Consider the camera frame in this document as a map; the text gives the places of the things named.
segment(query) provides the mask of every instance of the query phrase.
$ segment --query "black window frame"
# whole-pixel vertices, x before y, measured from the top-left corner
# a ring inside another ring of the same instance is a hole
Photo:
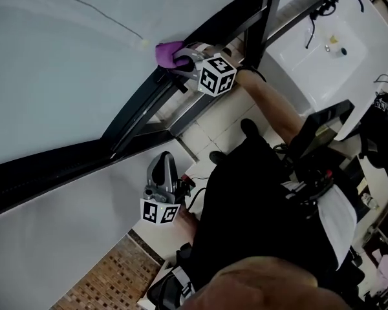
[[[319,7],[317,1],[278,33],[272,33],[280,0],[234,0],[185,43],[227,45],[244,33],[244,63],[257,67],[267,45]],[[119,111],[100,139],[0,164],[0,214],[52,189],[175,139],[217,98],[203,95],[170,128],[147,122],[187,81],[157,67]]]

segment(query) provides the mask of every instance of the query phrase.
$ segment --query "faucet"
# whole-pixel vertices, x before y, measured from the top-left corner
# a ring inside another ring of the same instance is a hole
[[[364,7],[363,7],[363,3],[362,3],[362,0],[358,0],[360,5],[361,5],[361,12],[363,13],[365,11]],[[309,45],[310,45],[310,42],[312,41],[314,35],[315,35],[315,20],[319,17],[319,16],[330,16],[332,15],[335,10],[336,10],[336,4],[339,2],[339,0],[325,0],[325,2],[323,3],[323,5],[321,5],[319,7],[319,9],[315,9],[313,12],[311,12],[309,14],[309,17],[310,17],[310,20],[312,21],[312,35],[310,36],[310,39],[306,45],[306,49],[309,48]]]

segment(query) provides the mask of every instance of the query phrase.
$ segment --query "purple cloth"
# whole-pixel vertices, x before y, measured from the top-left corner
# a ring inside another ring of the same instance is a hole
[[[171,43],[159,44],[155,47],[156,62],[160,67],[174,69],[189,63],[188,59],[174,61],[173,54],[184,47],[183,41],[173,41]]]

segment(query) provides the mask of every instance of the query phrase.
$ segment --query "black strap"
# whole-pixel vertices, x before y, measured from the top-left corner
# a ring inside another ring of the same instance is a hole
[[[254,67],[248,67],[248,66],[246,66],[246,65],[241,65],[241,66],[239,66],[239,67],[237,68],[237,72],[239,72],[240,70],[249,70],[249,71],[252,71],[252,72],[254,72],[255,74],[258,74],[258,75],[260,76],[260,78],[263,79],[263,81],[264,81],[265,83],[267,83],[266,78],[264,78],[264,76],[263,76],[257,69],[255,69]]]

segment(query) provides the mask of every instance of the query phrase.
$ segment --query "white sink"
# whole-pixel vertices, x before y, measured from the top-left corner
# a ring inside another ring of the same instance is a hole
[[[340,0],[335,13],[318,17],[309,49],[312,23],[302,20],[267,48],[259,67],[302,115],[349,99],[355,109],[336,140],[351,132],[381,90],[374,80],[388,74],[388,25],[369,0],[362,2],[364,13],[357,0]],[[341,48],[347,55],[337,57]]]

